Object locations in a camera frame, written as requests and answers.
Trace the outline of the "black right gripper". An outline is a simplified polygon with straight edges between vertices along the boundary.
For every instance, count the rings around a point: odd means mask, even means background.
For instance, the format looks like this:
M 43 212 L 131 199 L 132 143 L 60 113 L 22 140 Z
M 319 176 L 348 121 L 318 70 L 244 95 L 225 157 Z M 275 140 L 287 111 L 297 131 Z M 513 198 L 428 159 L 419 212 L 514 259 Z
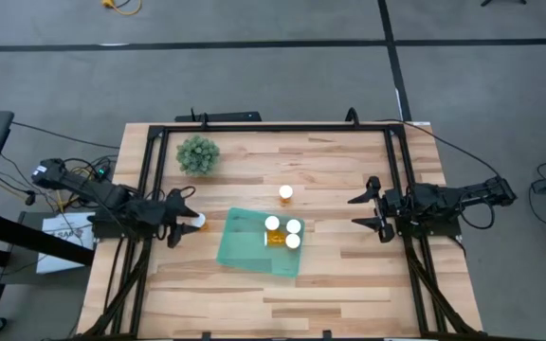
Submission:
M 350 199 L 348 204 L 363 204 L 375 200 L 381 189 L 379 178 L 369 177 L 365 189 L 364 193 Z M 388 218 L 394 218 L 398 231 L 415 231 L 415 224 L 412 220 L 413 202 L 410 187 L 406 187 L 405 191 L 397 188 L 387 189 L 381 198 L 381 202 L 381 218 L 352 219 L 352 223 L 373 230 L 378 234 L 381 242 L 390 242 L 394 238 L 393 226 L 387 222 Z

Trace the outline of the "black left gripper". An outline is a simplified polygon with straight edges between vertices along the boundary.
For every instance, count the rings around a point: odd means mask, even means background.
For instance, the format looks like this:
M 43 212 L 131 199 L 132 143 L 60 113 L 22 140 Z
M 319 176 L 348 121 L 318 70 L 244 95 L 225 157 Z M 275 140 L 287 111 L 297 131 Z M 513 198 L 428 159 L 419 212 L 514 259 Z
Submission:
M 137 200 L 130 204 L 131 220 L 142 235 L 154 235 L 162 225 L 172 224 L 173 216 L 189 218 L 199 216 L 186 205 L 185 198 L 178 188 L 173 188 L 168 193 L 167 204 L 155 200 Z M 184 235 L 200 230 L 200 227 L 190 224 L 175 224 L 170 227 L 167 246 L 176 247 Z

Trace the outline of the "green potted plant patterned pot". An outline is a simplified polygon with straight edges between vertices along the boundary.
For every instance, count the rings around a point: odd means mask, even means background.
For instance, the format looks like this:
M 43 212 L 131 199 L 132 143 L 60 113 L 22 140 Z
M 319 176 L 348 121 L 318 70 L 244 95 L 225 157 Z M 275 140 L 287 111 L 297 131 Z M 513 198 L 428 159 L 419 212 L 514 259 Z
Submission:
M 193 135 L 176 147 L 179 169 L 189 176 L 209 176 L 220 158 L 215 142 L 201 135 Z

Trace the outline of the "black aluminium table frame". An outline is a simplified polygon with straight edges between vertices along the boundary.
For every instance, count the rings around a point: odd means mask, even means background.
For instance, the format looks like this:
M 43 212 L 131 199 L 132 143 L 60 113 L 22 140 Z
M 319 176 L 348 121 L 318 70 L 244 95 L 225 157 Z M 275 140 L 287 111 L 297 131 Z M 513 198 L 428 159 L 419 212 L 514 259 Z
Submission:
M 400 238 L 382 243 L 352 223 L 371 205 L 348 204 L 375 175 L 384 188 L 405 183 L 391 161 L 409 157 L 419 183 L 445 176 L 429 129 L 385 137 L 374 124 L 243 123 L 235 132 L 212 124 L 207 135 L 222 158 L 210 178 L 194 180 L 190 207 L 208 229 L 176 248 L 155 242 L 146 275 L 141 338 L 411 337 L 419 332 L 408 265 Z M 282 204 L 279 188 L 294 194 Z M 225 220 L 242 207 L 305 221 L 296 278 L 229 268 L 216 260 Z

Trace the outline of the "teal translucent plastic basket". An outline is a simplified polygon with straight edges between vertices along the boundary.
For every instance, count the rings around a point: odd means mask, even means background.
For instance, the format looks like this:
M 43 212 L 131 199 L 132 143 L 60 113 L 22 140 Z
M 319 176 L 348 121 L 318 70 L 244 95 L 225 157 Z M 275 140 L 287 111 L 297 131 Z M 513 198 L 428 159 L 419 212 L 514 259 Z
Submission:
M 264 245 L 264 233 L 267 230 L 264 221 L 268 216 L 279 218 L 280 227 L 277 230 L 285 235 L 290 234 L 285 229 L 289 220 L 300 221 L 301 231 L 298 234 L 300 246 L 298 249 Z M 301 248 L 305 231 L 306 223 L 300 218 L 233 207 L 227 215 L 216 260 L 228 267 L 295 278 L 300 270 Z

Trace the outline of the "black box with antennas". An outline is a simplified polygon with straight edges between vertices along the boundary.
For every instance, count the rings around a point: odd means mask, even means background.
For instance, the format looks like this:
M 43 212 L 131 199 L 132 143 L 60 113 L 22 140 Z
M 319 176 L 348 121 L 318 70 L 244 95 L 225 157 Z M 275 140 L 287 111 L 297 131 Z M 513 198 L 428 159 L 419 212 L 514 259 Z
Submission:
M 175 122 L 259 122 L 262 121 L 262 117 L 257 111 L 248 112 L 231 112 L 231 113 L 218 113 L 208 114 L 201 113 L 196 114 L 193 110 L 189 115 L 177 116 L 174 118 Z

